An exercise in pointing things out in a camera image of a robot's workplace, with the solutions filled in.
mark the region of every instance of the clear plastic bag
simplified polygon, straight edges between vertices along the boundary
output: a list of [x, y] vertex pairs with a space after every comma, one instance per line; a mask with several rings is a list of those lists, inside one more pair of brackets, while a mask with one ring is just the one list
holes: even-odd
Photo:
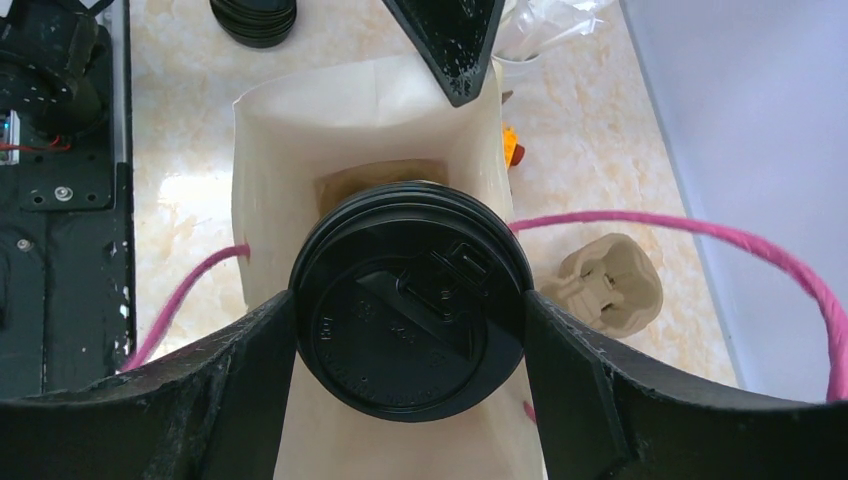
[[600, 22], [597, 12], [613, 0], [518, 0], [504, 15], [495, 55], [524, 61], [575, 35], [588, 35]]

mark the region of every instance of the beige power plug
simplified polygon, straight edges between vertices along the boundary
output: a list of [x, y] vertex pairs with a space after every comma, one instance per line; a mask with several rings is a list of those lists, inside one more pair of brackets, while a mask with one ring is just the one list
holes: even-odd
[[569, 255], [541, 289], [581, 322], [613, 338], [644, 329], [662, 308], [662, 285], [648, 255], [612, 233]]

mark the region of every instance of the cup lid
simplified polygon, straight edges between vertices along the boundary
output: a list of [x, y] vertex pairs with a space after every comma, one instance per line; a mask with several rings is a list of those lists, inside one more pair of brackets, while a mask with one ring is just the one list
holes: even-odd
[[533, 282], [516, 238], [485, 205], [402, 182], [324, 217], [290, 288], [298, 348], [324, 387], [368, 415], [420, 422], [467, 410], [509, 378]]

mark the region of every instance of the orange object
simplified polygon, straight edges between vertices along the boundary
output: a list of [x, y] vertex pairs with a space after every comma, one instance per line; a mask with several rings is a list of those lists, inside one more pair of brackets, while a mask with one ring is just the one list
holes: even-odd
[[515, 151], [512, 153], [512, 161], [510, 162], [509, 166], [514, 167], [521, 163], [521, 160], [524, 159], [524, 152], [524, 147], [522, 147], [521, 145], [515, 145]]
[[515, 149], [517, 146], [518, 135], [515, 134], [515, 130], [507, 128], [506, 125], [504, 125], [504, 158], [506, 159], [506, 168], [516, 165], [513, 163], [513, 157], [515, 156]]

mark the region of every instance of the screw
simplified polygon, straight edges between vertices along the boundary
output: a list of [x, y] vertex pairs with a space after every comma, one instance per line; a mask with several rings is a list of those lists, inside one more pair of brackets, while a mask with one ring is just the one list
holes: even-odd
[[53, 194], [56, 195], [56, 200], [59, 200], [60, 202], [67, 202], [74, 196], [74, 191], [68, 187], [56, 187]]

